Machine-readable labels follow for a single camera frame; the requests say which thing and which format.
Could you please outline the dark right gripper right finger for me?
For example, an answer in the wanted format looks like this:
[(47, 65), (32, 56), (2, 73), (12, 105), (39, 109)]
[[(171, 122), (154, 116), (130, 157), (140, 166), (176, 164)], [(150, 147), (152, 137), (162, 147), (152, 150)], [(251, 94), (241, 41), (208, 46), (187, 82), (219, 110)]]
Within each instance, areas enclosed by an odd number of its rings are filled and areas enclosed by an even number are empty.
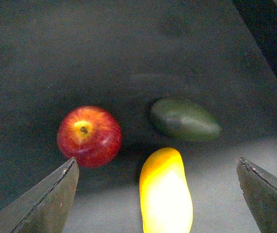
[(277, 177), (241, 157), (237, 165), (245, 202), (262, 233), (277, 233)]

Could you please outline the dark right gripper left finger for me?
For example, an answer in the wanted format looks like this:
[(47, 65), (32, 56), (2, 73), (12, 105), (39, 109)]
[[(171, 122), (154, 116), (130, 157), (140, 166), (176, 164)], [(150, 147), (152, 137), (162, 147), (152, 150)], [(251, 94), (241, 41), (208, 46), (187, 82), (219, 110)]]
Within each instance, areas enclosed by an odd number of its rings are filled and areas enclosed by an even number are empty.
[(75, 158), (0, 210), (0, 233), (61, 233), (79, 178)]

